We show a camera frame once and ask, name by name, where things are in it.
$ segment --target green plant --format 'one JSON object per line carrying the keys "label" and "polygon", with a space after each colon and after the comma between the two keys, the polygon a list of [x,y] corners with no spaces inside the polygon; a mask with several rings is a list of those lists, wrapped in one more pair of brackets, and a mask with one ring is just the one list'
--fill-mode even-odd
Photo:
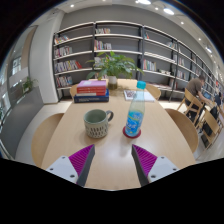
{"label": "green plant", "polygon": [[31,80],[30,77],[27,77],[27,80],[25,82],[23,82],[23,93],[30,92],[32,90],[32,88],[33,88],[33,83],[35,81],[37,81],[37,80],[36,79]]}
{"label": "green plant", "polygon": [[118,78],[119,74],[124,74],[126,78],[131,79],[132,70],[135,70],[135,72],[140,71],[144,75],[144,72],[135,65],[132,58],[128,58],[124,55],[117,55],[113,51],[110,52],[110,56],[107,55],[106,52],[100,52],[97,56],[101,56],[103,54],[106,54],[106,56],[102,58],[99,63],[93,64],[93,68],[100,68],[101,71],[90,72],[86,79],[92,78],[96,73],[99,73],[99,80],[103,75],[116,76]]}

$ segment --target coffee mug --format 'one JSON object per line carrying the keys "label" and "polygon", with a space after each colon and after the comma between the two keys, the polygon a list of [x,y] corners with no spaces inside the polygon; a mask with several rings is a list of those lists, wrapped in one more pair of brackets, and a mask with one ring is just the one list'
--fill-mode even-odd
{"label": "coffee mug", "polygon": [[102,138],[108,132],[108,122],[113,119],[114,113],[110,110],[90,110],[84,115],[86,134],[91,138]]}

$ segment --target water bottle label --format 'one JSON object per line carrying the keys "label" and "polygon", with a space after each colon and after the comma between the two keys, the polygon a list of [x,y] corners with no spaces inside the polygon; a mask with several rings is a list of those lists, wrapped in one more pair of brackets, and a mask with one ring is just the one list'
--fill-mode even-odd
{"label": "water bottle label", "polygon": [[142,124],[143,113],[140,111],[129,111],[125,132],[129,136],[138,134]]}

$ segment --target bottle cap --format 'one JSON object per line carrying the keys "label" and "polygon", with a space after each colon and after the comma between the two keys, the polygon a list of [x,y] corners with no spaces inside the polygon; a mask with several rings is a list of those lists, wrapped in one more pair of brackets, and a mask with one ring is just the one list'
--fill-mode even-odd
{"label": "bottle cap", "polygon": [[143,82],[143,81],[138,81],[137,82],[137,88],[145,89],[145,87],[146,87],[146,83],[145,82]]}

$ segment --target floor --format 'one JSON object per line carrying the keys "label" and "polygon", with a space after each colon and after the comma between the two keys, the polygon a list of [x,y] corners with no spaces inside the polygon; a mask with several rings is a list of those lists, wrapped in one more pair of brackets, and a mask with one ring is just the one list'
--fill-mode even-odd
{"label": "floor", "polygon": [[[171,108],[177,109],[179,106],[179,102],[167,102],[167,101],[159,101],[163,108]],[[43,108],[38,112],[38,114],[33,118],[29,126],[27,127],[26,131],[24,132],[21,141],[19,143],[16,158],[15,160],[18,162],[35,165],[32,159],[31,154],[31,142],[32,137],[35,133],[37,127],[41,124],[49,116],[56,114],[56,113],[65,113],[68,107],[70,106],[71,102],[62,101],[58,104],[52,105],[45,105]],[[184,112],[186,110],[185,106],[180,108],[180,112]],[[203,152],[205,149],[204,144],[201,140],[201,134],[198,135],[199,138],[199,145],[197,150],[194,153],[195,159]],[[224,147],[223,147],[223,139],[224,139],[224,130],[222,130],[220,136],[207,151],[196,160],[197,163],[207,162],[215,159],[224,158]]]}

